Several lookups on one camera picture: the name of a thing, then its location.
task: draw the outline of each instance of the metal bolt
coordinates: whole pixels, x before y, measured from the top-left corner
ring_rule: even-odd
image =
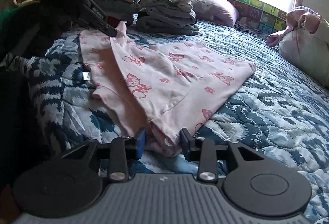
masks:
[[[111,175],[110,175],[110,178],[112,179],[112,180],[124,180],[125,179],[125,177],[126,177],[126,175],[124,174],[124,173],[122,173],[122,172],[113,172],[113,173],[111,173]]]
[[[216,175],[212,172],[202,172],[200,174],[200,178],[203,180],[214,180],[216,178]]]

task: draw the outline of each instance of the white clothing tag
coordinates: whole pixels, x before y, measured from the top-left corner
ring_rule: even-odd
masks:
[[[82,72],[83,80],[90,80],[90,72]]]

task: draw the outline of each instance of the pink pillow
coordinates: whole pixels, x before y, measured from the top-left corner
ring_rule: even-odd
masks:
[[[233,28],[239,17],[237,9],[227,0],[194,0],[192,5],[198,19],[215,25]]]

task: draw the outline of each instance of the pink fabric with fox print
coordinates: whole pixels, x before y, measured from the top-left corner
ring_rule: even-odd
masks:
[[[136,45],[123,22],[109,38],[97,30],[80,34],[85,65],[97,86],[93,95],[114,110],[133,136],[149,129],[147,148],[180,152],[182,127],[194,134],[251,76],[254,64],[218,54],[200,41]]]

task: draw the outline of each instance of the quilted bedspread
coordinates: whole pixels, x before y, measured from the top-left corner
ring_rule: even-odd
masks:
[[[200,40],[221,54],[245,58],[257,70],[197,132],[217,144],[240,142],[303,174],[313,194],[305,216],[326,222],[329,213],[329,93],[310,77],[268,48],[260,31],[236,24],[236,28],[199,22],[196,37],[146,34],[129,28],[127,34],[141,46]],[[55,151],[65,150],[88,138],[102,143],[121,134],[116,117],[83,80],[85,71],[79,48],[81,29],[62,35],[44,58],[15,57],[11,70],[21,70],[29,79],[30,97],[38,112],[45,138]],[[130,173],[196,173],[197,163],[182,155],[164,158],[145,152],[130,164]],[[218,171],[225,176],[224,162]]]

